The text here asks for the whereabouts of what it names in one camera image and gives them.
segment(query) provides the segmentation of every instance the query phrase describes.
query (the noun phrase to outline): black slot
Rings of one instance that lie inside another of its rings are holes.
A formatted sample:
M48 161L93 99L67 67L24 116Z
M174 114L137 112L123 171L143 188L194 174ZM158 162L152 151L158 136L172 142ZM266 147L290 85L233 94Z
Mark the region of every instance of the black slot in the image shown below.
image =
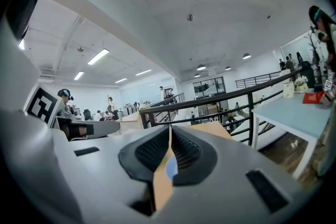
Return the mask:
M94 146L94 147L84 148L83 150L74 151L74 153L77 157L79 157L79 156L90 154L96 151L99 151L99 148Z
M288 205L288 201L271 184L271 182L258 170L249 171L246 174L249 181L254 186L257 193L261 196L271 213Z

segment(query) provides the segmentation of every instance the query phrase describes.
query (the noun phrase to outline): ceiling beam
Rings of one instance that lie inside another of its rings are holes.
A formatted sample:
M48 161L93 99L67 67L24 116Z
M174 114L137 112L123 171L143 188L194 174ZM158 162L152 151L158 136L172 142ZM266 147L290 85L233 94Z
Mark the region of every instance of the ceiling beam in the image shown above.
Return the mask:
M135 0L53 0L113 34L180 80L166 37L146 7Z

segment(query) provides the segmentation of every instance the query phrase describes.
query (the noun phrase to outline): metal railing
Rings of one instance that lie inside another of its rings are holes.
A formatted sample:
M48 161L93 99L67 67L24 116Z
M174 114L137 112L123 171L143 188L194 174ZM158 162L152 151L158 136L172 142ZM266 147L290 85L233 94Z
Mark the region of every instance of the metal railing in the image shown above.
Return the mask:
M237 86L237 89L252 87L258 84L262 84L271 79L277 78L280 75L280 73L281 71L277 71L277 72L268 73L268 74L261 75L261 76L236 80L236 86Z
M161 101L159 103L155 103L153 105L151 105L151 108L157 108L160 106L169 106L172 104L178 104L178 103L182 103L185 101L185 97L184 97L184 92L174 95L172 97L166 98L164 101ZM157 114L149 114L149 120L146 119L145 115L140 113L141 115L141 120L142 123L146 123L146 125L148 125L149 123L151 124L151 126L155 126L155 124L160 124L162 122L166 122L166 121L172 121L172 118L178 114L178 110L163 110L160 111Z
M181 102L181 103L173 103L173 104L169 104L169 105L163 105L167 100L169 100L169 99L167 99L165 101L162 101L158 104L155 104L155 105L151 106L150 108L144 108L144 109L139 110L139 113L140 113L141 119L142 119L143 127L145 129L147 129L149 127L148 123L151 124L151 127L154 127L154 126L157 126L157 125L182 123L182 122L193 122L193 121L198 121L198 120L203 120L203 119L210 119L210 118L213 118L213 117L216 117L216 116L219 117L219 116L222 116L222 115L227 115L228 113L232 113L232 112L236 112L236 111L240 111L242 109L248 108L249 109L249 116L248 117L246 117L242 120L239 120L239 121L234 121L234 122L230 122L228 124L222 124L222 125L223 125L223 127L233 126L234 124L249 120L249 128L246 128L246 129L241 130L239 132L233 133L233 134L231 134L231 136L238 135L240 133L244 133L244 132L249 131L248 138L241 140L241 142L248 141L248 145L251 146L252 145L252 138L253 138L253 129L254 129L254 120L253 120L252 109L254 108L254 106L256 104L260 104L260 103L265 102L266 100L268 100L270 98L273 98L273 97L281 94L282 90L279 91L279 92L276 92L275 94L272 94L272 95L270 95L270 96L268 96L268 97L266 97L266 98L264 98L260 101L257 101L257 102L253 101L253 93L256 92L256 91L262 90L264 88L271 87L271 86L273 86L275 84L278 84L278 83L280 83L284 80L287 80L290 77L298 74L300 71L301 70L296 70L292 73L283 75L283 76L281 76L279 78L276 78L276 79L268 80L264 83L257 84L257 85L252 86L252 87L237 90L237 91L234 91L234 92L219 94L219 95L215 95L215 96L208 97L208 98L197 99L197 100ZM242 95L247 95L248 104L244 105L244 106L241 106L239 108L236 108L236 109L231 109L231 110L227 110L227 111L223 111L223 112L218 112L218 113L214 113L214 114L210 114L210 115L205 115L205 116L200 116L200 117L197 117L197 118L191 118L191 119L185 119L185 120L179 120L179 121L156 122L155 119L154 119L154 114L155 113L162 113L164 111L176 111L176 110L180 110L180 109L193 108L193 107L196 107L196 106L201 106L201 105L206 105L206 104L211 104L211 103L217 103L217 102L229 100L229 99L236 98L236 97L241 97ZM262 132L259 132L258 135L260 135L261 133L265 133L268 130L262 130Z

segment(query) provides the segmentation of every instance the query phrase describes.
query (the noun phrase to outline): wooden floor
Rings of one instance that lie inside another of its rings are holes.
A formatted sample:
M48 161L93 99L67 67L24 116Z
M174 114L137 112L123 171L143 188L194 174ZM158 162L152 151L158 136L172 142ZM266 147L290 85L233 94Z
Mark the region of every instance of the wooden floor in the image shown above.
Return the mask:
M297 146L292 147L291 144L297 140ZM306 150L308 142L291 134L287 133L274 143L260 150L262 154L270 160L281 166L285 171L292 174L299 165L301 158ZM320 161L323 157L324 147L318 142L314 154L309 165L299 178L304 189L309 189L318 182L316 172L312 168L314 161Z

